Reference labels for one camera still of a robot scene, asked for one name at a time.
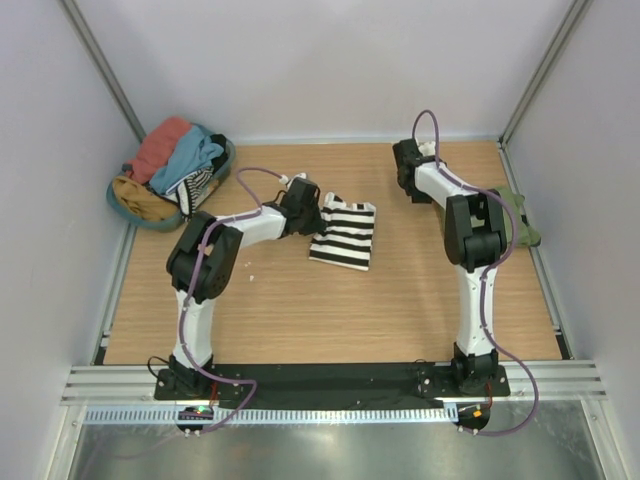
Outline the black white striped top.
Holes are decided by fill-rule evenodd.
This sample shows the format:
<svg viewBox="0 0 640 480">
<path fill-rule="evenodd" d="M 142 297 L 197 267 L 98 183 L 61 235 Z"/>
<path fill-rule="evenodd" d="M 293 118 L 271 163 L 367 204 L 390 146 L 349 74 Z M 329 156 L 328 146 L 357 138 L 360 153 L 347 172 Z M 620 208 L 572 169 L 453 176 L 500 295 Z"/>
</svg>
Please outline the black white striped top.
<svg viewBox="0 0 640 480">
<path fill-rule="evenodd" d="M 373 252 L 376 207 L 369 202 L 348 203 L 328 192 L 320 213 L 326 226 L 313 236 L 308 258 L 367 272 Z"/>
</svg>

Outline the green motorcycle tank top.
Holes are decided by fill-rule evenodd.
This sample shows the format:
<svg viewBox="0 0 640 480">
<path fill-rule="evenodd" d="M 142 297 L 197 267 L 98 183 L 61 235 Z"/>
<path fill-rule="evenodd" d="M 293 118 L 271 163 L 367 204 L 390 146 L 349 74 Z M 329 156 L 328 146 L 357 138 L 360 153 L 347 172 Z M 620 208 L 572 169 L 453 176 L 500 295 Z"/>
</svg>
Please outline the green motorcycle tank top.
<svg viewBox="0 0 640 480">
<path fill-rule="evenodd" d="M 523 195 L 514 193 L 508 186 L 497 186 L 495 192 L 509 206 L 514 214 L 517 225 L 516 246 L 522 248 L 536 248 L 541 244 L 540 233 L 530 224 L 525 212 Z"/>
</svg>

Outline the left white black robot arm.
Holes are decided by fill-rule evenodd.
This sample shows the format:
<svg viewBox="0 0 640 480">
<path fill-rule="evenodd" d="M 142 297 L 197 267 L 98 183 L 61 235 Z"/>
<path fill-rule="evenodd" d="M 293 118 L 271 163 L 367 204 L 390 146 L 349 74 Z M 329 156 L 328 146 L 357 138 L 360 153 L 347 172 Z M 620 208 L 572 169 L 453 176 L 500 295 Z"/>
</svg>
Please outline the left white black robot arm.
<svg viewBox="0 0 640 480">
<path fill-rule="evenodd" d="M 157 400 L 199 400 L 212 389 L 212 329 L 218 297 L 226 289 L 241 249 L 291 235 L 320 232 L 325 222 L 320 189 L 304 174 L 290 179 L 274 201 L 256 209 L 215 217 L 197 213 L 166 263 L 179 309 L 176 344 L 156 374 Z"/>
</svg>

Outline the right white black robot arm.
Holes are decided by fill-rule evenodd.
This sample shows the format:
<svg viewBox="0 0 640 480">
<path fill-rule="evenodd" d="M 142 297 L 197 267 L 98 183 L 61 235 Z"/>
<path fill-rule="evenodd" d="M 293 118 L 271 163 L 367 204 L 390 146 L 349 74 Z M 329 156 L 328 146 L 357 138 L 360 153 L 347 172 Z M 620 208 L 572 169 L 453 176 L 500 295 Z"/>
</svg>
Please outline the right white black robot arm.
<svg viewBox="0 0 640 480">
<path fill-rule="evenodd" d="M 398 185 L 411 201 L 443 210 L 444 248 L 456 271 L 460 302 L 450 381 L 461 395 L 481 395 L 498 375 L 493 289 L 497 265 L 508 250 L 508 211 L 496 191 L 463 181 L 435 150 L 424 154 L 414 139 L 393 144 L 392 152 Z"/>
</svg>

